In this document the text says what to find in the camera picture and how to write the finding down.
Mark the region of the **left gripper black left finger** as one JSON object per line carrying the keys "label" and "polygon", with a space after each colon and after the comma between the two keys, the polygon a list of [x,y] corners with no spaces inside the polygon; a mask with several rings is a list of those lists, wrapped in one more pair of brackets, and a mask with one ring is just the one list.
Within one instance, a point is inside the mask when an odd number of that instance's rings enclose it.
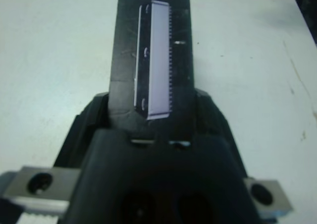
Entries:
{"label": "left gripper black left finger", "polygon": [[76,115],[55,160],[54,167],[80,168],[94,133],[109,127],[108,93],[100,93]]}

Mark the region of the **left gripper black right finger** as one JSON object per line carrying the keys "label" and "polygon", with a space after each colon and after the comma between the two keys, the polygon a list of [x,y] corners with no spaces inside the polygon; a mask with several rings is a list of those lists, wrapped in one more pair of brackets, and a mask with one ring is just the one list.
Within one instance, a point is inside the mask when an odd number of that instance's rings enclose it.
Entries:
{"label": "left gripper black right finger", "polygon": [[196,89],[195,94],[196,131],[223,138],[238,169],[244,177],[247,177],[246,169],[227,119],[207,92]]}

